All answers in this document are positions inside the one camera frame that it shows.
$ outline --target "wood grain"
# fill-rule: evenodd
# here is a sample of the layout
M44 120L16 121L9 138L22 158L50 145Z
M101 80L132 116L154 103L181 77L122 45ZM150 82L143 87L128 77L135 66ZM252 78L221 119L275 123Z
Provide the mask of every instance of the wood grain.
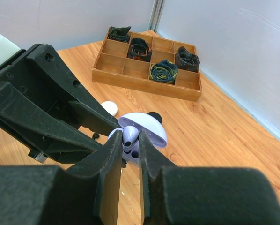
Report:
M152 31L145 33L156 36ZM91 70L101 44L65 49L59 54L99 102L110 100L118 105L117 118L135 111L158 112L169 141L161 152L175 164L257 168L270 180L280 201L280 143L219 88L201 75L203 94L198 102L190 102L94 83ZM81 131L92 135L86 128ZM98 141L105 143L106 137ZM0 165L39 165L28 152L0 129ZM57 163L47 160L45 164ZM134 166L128 165L122 172L118 224L141 224L139 170Z

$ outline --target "white bottle cap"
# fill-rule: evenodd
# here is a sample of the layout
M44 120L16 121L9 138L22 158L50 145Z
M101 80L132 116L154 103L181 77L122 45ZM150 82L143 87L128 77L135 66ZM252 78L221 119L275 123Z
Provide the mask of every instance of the white bottle cap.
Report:
M118 112L118 107L114 102L106 101L106 102L101 103L101 105L112 116L115 116Z

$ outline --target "rolled necktie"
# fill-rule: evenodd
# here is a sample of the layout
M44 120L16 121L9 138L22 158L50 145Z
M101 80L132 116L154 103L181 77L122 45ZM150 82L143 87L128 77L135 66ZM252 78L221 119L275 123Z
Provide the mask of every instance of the rolled necktie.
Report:
M108 39L129 43L130 36L127 34L130 31L131 27L110 27Z
M197 55L189 53L184 46L178 49L175 59L177 68L197 72L200 64L199 58Z
M177 77L177 66L169 60L162 60L151 66L149 79L162 83L174 84Z
M141 38L133 38L127 57L134 60L150 62L152 50L147 41Z

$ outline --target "purple and white toy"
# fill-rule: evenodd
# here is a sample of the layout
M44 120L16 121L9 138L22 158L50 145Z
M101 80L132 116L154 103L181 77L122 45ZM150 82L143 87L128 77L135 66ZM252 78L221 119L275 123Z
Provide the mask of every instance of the purple and white toy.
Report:
M118 120L122 128L116 128L109 134L108 139L116 130L123 132L122 158L136 166L139 165L139 132L144 130L151 143L157 148L167 146L167 135L162 124L154 117L143 112L131 112Z

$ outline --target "white panel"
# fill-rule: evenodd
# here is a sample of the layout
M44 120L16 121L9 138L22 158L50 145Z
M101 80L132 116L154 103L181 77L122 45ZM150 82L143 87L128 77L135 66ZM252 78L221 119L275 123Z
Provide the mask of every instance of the white panel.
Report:
M0 33L20 48L103 40L110 26L148 28L154 0L0 0Z
M280 139L280 0L166 0L158 33Z

